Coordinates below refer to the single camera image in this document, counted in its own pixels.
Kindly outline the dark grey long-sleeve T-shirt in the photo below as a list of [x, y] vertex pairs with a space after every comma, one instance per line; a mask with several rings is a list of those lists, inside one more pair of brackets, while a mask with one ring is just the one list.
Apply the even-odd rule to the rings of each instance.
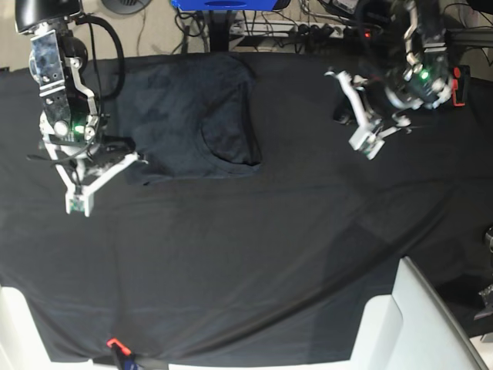
[[132, 66], [114, 105], [119, 135], [144, 161], [130, 183], [247, 177], [262, 163], [250, 118], [253, 71], [212, 54]]

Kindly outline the red and black clamp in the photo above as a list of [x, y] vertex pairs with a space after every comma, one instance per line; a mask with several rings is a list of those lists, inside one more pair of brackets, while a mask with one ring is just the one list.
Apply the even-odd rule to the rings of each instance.
[[452, 104], [454, 107], [463, 107], [468, 101], [468, 90], [471, 81], [469, 66], [455, 66], [452, 70]]

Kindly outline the white power strip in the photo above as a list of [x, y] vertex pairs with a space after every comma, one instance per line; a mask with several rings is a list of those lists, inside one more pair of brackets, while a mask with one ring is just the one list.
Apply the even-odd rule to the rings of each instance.
[[288, 37], [307, 35], [311, 31], [329, 32], [329, 37], [342, 39], [346, 25], [319, 22], [292, 22], [289, 20], [237, 19], [230, 26], [230, 35], [259, 37]]

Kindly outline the round grey chair base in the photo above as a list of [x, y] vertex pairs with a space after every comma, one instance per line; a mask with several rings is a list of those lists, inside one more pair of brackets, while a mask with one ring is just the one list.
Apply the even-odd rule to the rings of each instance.
[[133, 15], [144, 10], [151, 0], [102, 0], [109, 11], [117, 15]]

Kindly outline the blue plastic bin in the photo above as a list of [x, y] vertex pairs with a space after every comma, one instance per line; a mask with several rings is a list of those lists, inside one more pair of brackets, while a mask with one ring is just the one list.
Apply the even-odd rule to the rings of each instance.
[[171, 5], [183, 11], [271, 11], [276, 0], [171, 0]]

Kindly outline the black table cloth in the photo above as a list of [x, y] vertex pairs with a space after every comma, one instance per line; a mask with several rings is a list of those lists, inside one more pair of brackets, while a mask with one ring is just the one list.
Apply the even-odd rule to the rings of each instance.
[[331, 121], [330, 60], [249, 54], [263, 163], [230, 180], [130, 185], [91, 217], [65, 212], [39, 141], [29, 72], [1, 76], [1, 283], [23, 293], [50, 357], [107, 355], [118, 338], [181, 365], [277, 366], [350, 357], [364, 306], [408, 255], [471, 337], [491, 283], [492, 84], [466, 106], [416, 112], [374, 160]]

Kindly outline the blue clamp at bottom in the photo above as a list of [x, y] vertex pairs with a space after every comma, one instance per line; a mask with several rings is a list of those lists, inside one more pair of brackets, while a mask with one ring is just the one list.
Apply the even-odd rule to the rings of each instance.
[[107, 347], [111, 350], [112, 358], [118, 370], [139, 370], [140, 367], [136, 362], [136, 356], [116, 338], [110, 338], [106, 342]]

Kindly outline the white foam block left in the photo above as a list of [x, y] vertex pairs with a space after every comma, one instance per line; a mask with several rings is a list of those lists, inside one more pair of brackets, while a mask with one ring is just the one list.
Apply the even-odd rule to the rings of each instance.
[[92, 361], [52, 362], [24, 295], [1, 287], [1, 369], [94, 369]]

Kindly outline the aluminium frame rail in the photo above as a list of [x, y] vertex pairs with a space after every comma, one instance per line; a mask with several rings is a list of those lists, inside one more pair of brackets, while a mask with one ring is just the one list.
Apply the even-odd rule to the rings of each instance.
[[491, 48], [493, 43], [492, 27], [468, 29], [449, 29], [447, 43], [464, 47]]

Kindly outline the black table leg post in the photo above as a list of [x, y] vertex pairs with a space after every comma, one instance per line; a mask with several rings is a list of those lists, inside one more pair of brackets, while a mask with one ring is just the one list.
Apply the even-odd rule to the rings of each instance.
[[208, 26], [210, 51], [228, 52], [230, 28], [236, 18], [236, 11], [208, 11], [204, 17]]

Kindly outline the grey metal bracket right edge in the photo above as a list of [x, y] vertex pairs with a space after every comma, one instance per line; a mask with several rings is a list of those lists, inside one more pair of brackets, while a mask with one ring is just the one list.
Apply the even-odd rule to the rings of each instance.
[[475, 321], [492, 316], [492, 292], [492, 285], [489, 285], [482, 291], [478, 292], [478, 295], [481, 297], [485, 307], [474, 316]]

